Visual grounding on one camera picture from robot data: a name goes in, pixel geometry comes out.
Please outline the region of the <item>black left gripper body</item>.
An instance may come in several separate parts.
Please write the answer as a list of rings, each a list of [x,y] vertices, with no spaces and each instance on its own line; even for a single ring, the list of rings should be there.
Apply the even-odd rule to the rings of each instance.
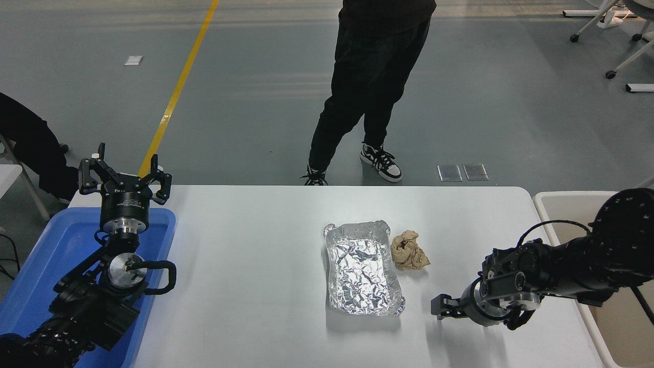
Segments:
[[[136,175],[122,175],[119,187],[114,181],[101,184],[101,221],[114,221],[119,218],[133,218],[149,221],[150,198],[134,188],[140,178]]]

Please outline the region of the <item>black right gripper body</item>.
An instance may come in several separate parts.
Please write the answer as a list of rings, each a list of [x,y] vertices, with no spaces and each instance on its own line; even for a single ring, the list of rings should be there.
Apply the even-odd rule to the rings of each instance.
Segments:
[[[495,326],[504,320],[504,308],[484,301],[477,291],[462,296],[460,302],[465,316],[481,326]]]

